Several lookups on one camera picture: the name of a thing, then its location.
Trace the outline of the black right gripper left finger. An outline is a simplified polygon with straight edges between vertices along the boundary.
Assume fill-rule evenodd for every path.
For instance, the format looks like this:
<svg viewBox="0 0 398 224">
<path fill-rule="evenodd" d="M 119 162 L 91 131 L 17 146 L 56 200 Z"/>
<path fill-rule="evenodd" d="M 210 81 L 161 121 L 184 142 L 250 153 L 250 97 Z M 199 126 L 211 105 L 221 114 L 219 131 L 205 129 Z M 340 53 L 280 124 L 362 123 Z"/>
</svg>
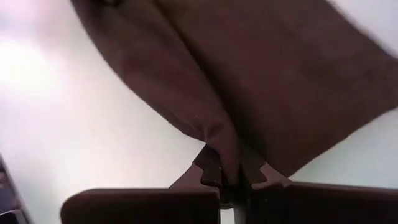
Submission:
<svg viewBox="0 0 398 224">
<path fill-rule="evenodd" d="M 223 171 L 219 155 L 205 145 L 191 166 L 170 187 L 213 187 L 221 190 Z"/>
</svg>

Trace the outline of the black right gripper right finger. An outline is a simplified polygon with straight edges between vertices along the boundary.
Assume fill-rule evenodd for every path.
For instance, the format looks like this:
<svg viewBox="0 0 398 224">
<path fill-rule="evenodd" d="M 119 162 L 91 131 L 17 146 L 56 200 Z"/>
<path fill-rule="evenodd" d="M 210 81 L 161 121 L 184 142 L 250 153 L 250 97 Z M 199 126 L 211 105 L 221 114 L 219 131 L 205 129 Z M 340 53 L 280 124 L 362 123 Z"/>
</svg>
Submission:
<svg viewBox="0 0 398 224">
<path fill-rule="evenodd" d="M 263 157 L 251 149 L 241 152 L 241 171 L 248 185 L 253 190 L 264 189 L 273 185 L 285 187 L 290 180 L 270 166 Z"/>
</svg>

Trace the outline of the black towel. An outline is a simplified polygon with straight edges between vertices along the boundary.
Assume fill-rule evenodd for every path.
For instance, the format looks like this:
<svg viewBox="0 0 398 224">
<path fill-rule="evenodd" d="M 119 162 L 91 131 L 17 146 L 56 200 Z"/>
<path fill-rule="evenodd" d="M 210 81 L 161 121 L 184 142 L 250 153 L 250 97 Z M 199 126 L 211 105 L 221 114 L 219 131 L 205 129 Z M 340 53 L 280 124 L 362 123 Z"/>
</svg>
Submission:
<svg viewBox="0 0 398 224">
<path fill-rule="evenodd" d="M 326 0 L 71 0 L 120 79 L 213 148 L 286 176 L 398 107 L 398 59 Z"/>
</svg>

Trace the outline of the green table mat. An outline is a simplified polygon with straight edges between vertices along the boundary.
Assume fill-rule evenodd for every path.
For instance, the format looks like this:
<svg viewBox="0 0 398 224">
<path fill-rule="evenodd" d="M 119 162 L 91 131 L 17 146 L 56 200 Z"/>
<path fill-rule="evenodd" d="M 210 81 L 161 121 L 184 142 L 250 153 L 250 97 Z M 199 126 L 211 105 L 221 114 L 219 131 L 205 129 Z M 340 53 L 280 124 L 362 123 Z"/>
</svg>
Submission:
<svg viewBox="0 0 398 224">
<path fill-rule="evenodd" d="M 328 0 L 398 59 L 398 0 Z M 204 143 L 122 84 L 70 0 L 0 0 L 0 157 L 33 224 L 93 188 L 168 187 Z M 398 189 L 398 108 L 290 180 Z"/>
</svg>

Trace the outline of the black metal table frame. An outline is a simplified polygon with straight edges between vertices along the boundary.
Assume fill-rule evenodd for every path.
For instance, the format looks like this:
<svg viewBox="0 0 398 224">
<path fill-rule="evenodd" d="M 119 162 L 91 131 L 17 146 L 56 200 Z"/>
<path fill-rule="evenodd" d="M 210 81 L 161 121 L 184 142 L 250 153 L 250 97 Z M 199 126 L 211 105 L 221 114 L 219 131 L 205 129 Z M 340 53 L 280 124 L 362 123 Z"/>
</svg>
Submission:
<svg viewBox="0 0 398 224">
<path fill-rule="evenodd" d="M 1 154 L 0 224 L 33 224 Z"/>
</svg>

